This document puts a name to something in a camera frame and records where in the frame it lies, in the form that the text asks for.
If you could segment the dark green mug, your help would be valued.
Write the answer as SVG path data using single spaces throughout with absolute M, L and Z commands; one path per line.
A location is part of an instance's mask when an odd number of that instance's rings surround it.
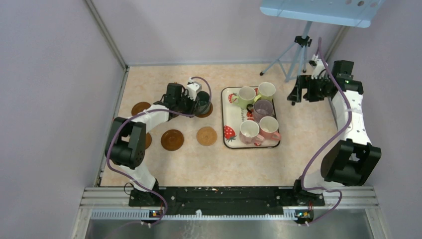
M 209 93 L 205 91 L 200 91 L 197 94 L 197 104 L 195 108 L 195 115 L 204 115 L 207 114 L 210 111 L 211 108 L 211 102 L 210 102 L 210 95 Z

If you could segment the dark brown wooden coaster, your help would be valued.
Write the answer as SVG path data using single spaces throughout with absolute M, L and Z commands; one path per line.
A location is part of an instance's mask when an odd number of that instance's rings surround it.
M 196 117 L 198 117 L 198 118 L 206 118 L 206 117 L 210 116 L 212 114 L 212 112 L 213 112 L 213 105 L 210 104 L 209 111 L 207 113 L 202 114 L 202 115 L 196 115 Z

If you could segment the woven rattan coaster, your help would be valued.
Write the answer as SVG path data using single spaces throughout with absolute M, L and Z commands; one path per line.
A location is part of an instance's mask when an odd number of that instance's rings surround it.
M 198 130 L 196 139 L 200 145 L 211 146 L 217 140 L 217 133 L 212 127 L 202 127 Z

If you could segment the brown wooden round coaster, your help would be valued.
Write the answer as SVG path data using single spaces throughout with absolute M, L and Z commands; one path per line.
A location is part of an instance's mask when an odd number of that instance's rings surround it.
M 131 115 L 135 116 L 144 110 L 147 110 L 151 107 L 151 104 L 148 102 L 138 102 L 131 109 Z

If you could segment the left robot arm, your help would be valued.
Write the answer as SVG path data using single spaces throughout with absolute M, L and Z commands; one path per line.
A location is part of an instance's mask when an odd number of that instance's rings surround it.
M 158 203 L 160 193 L 154 189 L 156 178 L 143 163 L 146 135 L 177 116 L 194 117 L 201 89 L 194 80 L 186 86 L 169 83 L 166 93 L 148 109 L 130 118 L 116 117 L 112 122 L 105 149 L 107 166 L 130 179 L 135 189 L 142 191 L 140 198 L 148 206 Z

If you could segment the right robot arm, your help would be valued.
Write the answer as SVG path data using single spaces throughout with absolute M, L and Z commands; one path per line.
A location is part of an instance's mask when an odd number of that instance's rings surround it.
M 335 61 L 331 72 L 316 55 L 309 63 L 313 73 L 298 76 L 287 99 L 292 104 L 329 99 L 338 133 L 336 143 L 322 159 L 320 170 L 308 174 L 308 164 L 295 181 L 292 199 L 298 205 L 305 205 L 325 189 L 364 185 L 382 155 L 381 148 L 372 144 L 366 132 L 363 84 L 353 79 L 354 63 Z

